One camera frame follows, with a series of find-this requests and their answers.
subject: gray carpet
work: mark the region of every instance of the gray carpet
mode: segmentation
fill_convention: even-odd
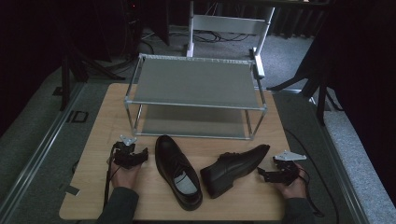
[[[145,38],[145,40],[154,48],[155,54],[178,56],[185,54],[185,44],[187,44],[185,36],[172,36],[169,47],[155,36]],[[196,42],[194,56],[248,59],[248,49],[254,47],[257,41],[257,36],[249,36],[239,42],[216,44]],[[283,39],[282,37],[269,36],[262,51],[266,72],[266,78],[262,81],[263,86],[270,87],[293,77],[311,43],[312,39]],[[142,45],[141,51],[150,53],[147,45]],[[120,69],[115,73],[129,77],[132,70],[133,66],[131,65],[129,68]],[[0,198],[2,201],[17,181],[23,166],[40,144],[52,121],[56,116],[59,116],[61,98],[52,96],[52,92],[55,87],[61,85],[60,80],[60,71],[49,76],[12,127],[0,139],[0,162],[2,164]],[[62,185],[67,185],[71,181],[73,164],[82,153],[100,104],[106,94],[106,88],[112,82],[114,81],[101,75],[91,74],[90,80],[73,107],[74,111],[89,113],[87,122],[66,122],[63,125],[29,189],[26,190],[17,206],[10,223],[76,223],[75,220],[66,221],[59,218],[58,212],[64,199]],[[304,81],[296,83],[291,88],[301,89],[303,85]],[[324,178],[324,184],[330,189],[338,210],[342,211],[340,213],[341,223],[354,223],[328,161],[325,148],[332,146],[327,144],[326,130],[318,125],[314,116],[315,106],[309,103],[308,99],[289,91],[276,94],[275,100],[282,124],[298,137],[318,166],[318,170]],[[287,133],[287,137],[291,150],[305,154],[301,144],[291,134]],[[311,176],[312,199],[326,215],[326,217],[317,218],[317,222],[335,223],[332,201],[314,169],[313,163],[308,160],[301,164]],[[93,223],[93,221],[85,220],[80,223]]]

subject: shoe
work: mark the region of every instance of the shoe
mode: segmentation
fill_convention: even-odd
[[[218,160],[201,170],[207,192],[212,199],[233,187],[233,181],[250,174],[262,162],[270,146],[259,145],[244,153],[221,154]]]
[[[198,175],[176,142],[168,135],[157,139],[155,163],[180,206],[186,211],[197,209],[203,199]]]

